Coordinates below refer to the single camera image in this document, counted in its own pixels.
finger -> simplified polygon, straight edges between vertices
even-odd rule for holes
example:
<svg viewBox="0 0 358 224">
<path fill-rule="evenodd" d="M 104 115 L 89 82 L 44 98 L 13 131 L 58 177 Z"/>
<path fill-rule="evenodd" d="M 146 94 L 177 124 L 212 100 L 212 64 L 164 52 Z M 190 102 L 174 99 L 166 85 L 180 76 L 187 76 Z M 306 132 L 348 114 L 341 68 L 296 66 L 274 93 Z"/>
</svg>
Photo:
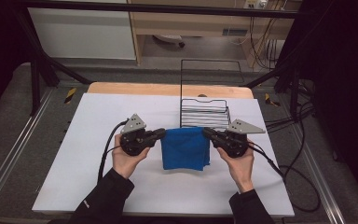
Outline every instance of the finger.
<svg viewBox="0 0 358 224">
<path fill-rule="evenodd" d="M 221 157 L 224 161 L 227 161 L 228 154 L 225 152 L 225 150 L 222 149 L 221 147 L 218 147 L 218 148 L 217 148 L 217 151 L 219 152 L 220 157 Z"/>
<path fill-rule="evenodd" d="M 120 146 L 121 133 L 115 135 L 115 147 Z"/>
<path fill-rule="evenodd" d="M 149 153 L 149 151 L 150 151 L 150 147 L 146 147 L 146 148 L 139 154 L 139 156 L 144 159 L 144 158 L 147 157 L 147 153 Z"/>
<path fill-rule="evenodd" d="M 254 151 L 248 147 L 248 149 L 246 149 L 245 153 L 243 154 L 243 157 L 252 156 L 253 154 L 254 154 Z"/>
<path fill-rule="evenodd" d="M 254 143 L 252 140 L 250 140 L 249 138 L 248 138 L 248 143 L 249 143 L 249 145 L 250 145 L 251 147 L 254 147 L 254 146 L 255 146 L 255 143 Z"/>
</svg>

aluminum rail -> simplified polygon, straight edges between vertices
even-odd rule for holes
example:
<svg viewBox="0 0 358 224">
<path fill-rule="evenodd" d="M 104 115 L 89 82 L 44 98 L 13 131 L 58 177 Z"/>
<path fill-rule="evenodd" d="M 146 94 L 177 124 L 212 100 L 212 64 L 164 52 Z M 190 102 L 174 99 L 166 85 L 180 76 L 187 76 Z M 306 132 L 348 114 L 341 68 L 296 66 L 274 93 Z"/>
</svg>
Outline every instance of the aluminum rail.
<svg viewBox="0 0 358 224">
<path fill-rule="evenodd" d="M 73 1 L 49 1 L 49 0 L 16 0 L 14 3 L 23 7 L 55 8 L 95 11 L 128 11 L 128 12 L 155 12 L 175 14 L 238 16 L 238 17 L 262 17 L 282 19 L 309 19 L 314 16 L 310 12 L 298 12 L 290 10 L 258 10 L 247 8 L 227 7 L 189 7 L 171 5 L 149 4 L 121 4 L 121 3 L 96 3 Z"/>
<path fill-rule="evenodd" d="M 45 112 L 51 94 L 54 92 L 54 88 L 48 88 L 45 91 L 45 94 L 41 100 L 41 106 L 36 111 L 36 114 L 33 117 L 30 117 L 27 121 L 27 124 L 23 128 L 20 136 L 18 137 L 16 143 L 13 145 L 12 149 L 8 153 L 5 161 L 0 167 L 0 191 L 2 187 L 5 185 L 11 171 L 16 165 L 17 160 L 19 159 L 23 149 L 25 148 L 29 138 L 31 137 L 37 123 L 41 119 L 43 113 Z"/>
<path fill-rule="evenodd" d="M 289 102 L 285 97 L 279 95 L 280 102 L 283 105 L 283 109 L 287 116 L 291 116 Z M 296 137 L 296 142 L 300 146 L 302 132 L 298 123 L 292 125 L 292 130 Z M 342 216 L 341 210 L 338 207 L 336 199 L 333 196 L 331 189 L 329 188 L 327 181 L 324 179 L 324 174 L 318 163 L 312 155 L 312 150 L 307 142 L 304 143 L 303 154 L 305 164 L 307 165 L 310 176 L 315 184 L 316 189 L 321 195 L 321 201 L 324 205 L 324 210 L 330 219 L 332 224 L 345 224 L 344 216 Z"/>
</svg>

wrist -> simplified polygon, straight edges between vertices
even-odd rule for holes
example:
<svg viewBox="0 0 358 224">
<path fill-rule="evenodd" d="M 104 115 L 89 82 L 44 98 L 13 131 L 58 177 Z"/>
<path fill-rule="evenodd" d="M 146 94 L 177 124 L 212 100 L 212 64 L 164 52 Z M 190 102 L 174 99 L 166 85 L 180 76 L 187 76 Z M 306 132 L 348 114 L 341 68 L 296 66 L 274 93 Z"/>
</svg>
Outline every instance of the wrist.
<svg viewBox="0 0 358 224">
<path fill-rule="evenodd" d="M 129 179 L 130 177 L 126 174 L 126 172 L 121 171 L 118 168 L 113 167 L 118 175 L 121 175 L 124 179 Z"/>
<path fill-rule="evenodd" d="M 244 193 L 244 192 L 254 189 L 252 180 L 242 181 L 240 183 L 237 183 L 237 187 L 238 187 L 238 190 L 240 191 L 240 193 Z"/>
</svg>

gray plastic bracket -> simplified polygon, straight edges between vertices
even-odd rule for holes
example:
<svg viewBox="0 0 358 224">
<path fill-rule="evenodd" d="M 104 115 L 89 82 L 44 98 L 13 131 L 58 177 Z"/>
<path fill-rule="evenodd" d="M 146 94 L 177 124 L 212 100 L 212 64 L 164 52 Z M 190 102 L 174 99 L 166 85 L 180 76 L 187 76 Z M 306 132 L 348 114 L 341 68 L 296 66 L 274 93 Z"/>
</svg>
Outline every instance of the gray plastic bracket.
<svg viewBox="0 0 358 224">
<path fill-rule="evenodd" d="M 131 133 L 146 127 L 144 121 L 137 115 L 133 114 L 127 124 L 121 130 L 121 133 Z"/>
<path fill-rule="evenodd" d="M 240 119 L 235 119 L 229 125 L 226 131 L 232 133 L 246 134 L 246 133 L 265 133 L 263 129 L 247 123 Z"/>
</svg>

hand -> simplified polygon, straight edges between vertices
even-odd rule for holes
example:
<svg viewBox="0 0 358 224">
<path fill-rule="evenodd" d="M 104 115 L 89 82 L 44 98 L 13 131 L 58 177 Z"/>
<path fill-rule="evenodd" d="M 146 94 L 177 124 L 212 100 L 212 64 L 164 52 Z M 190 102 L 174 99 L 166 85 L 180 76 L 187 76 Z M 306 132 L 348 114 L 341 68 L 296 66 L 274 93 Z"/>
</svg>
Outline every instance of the hand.
<svg viewBox="0 0 358 224">
<path fill-rule="evenodd" d="M 254 152 L 248 148 L 241 157 L 231 158 L 221 147 L 217 148 L 220 157 L 227 163 L 229 173 L 237 184 L 240 193 L 253 189 L 252 169 L 255 160 Z"/>
<path fill-rule="evenodd" d="M 115 135 L 115 147 L 119 146 L 120 137 L 121 134 Z M 130 178 L 136 168 L 136 165 L 146 158 L 149 150 L 150 147 L 147 147 L 138 156 L 129 156 L 123 151 L 123 148 L 115 148 L 112 152 L 113 169 L 125 179 Z"/>
</svg>

